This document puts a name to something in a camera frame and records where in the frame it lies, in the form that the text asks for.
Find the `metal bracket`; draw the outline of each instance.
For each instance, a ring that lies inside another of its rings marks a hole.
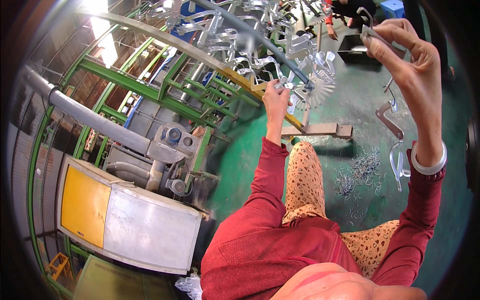
[[[395,108],[396,111],[396,103],[388,101],[375,111],[375,115],[377,115],[380,121],[385,124],[385,126],[394,134],[397,139],[403,140],[403,131],[385,116],[385,112],[388,109],[394,112],[393,108]]]

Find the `metal hook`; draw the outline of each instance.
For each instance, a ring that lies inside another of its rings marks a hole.
[[[361,12],[365,12],[370,20],[370,28],[373,28],[373,18],[372,18],[372,15],[368,12],[368,10],[366,8],[364,8],[363,6],[360,6],[358,9],[357,9],[357,14],[360,15]]]

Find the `red sweater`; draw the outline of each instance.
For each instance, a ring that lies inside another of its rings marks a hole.
[[[337,223],[308,217],[282,226],[287,155],[285,145],[263,138],[252,195],[220,224],[202,259],[203,300],[268,299],[299,270],[316,263],[336,263],[361,275]],[[445,168],[432,176],[421,175],[411,163],[410,168],[407,208],[372,276],[378,285],[411,285],[437,222]]]

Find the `woman's right hand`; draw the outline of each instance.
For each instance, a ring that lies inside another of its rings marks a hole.
[[[410,109],[419,135],[417,161],[424,167],[433,166],[443,154],[442,79],[437,48],[421,40],[407,19],[387,19],[373,29],[411,53],[408,62],[375,37],[363,40],[367,54],[389,70]]]

